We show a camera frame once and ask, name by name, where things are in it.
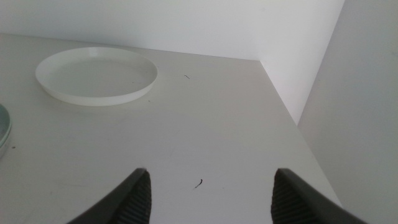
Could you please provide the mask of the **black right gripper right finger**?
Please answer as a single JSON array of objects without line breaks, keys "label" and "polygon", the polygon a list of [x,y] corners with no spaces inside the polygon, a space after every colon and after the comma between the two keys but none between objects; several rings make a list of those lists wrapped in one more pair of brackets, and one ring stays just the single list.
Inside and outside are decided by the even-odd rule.
[{"label": "black right gripper right finger", "polygon": [[274,176],[271,217],[276,224],[366,224],[286,168]]}]

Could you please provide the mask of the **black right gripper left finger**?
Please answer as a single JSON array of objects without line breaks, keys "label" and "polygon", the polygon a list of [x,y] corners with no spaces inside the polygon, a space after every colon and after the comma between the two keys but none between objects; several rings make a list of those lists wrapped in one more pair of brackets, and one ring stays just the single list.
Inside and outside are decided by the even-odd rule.
[{"label": "black right gripper left finger", "polygon": [[70,223],[149,224],[151,208],[150,174],[146,169],[138,168],[109,194]]}]

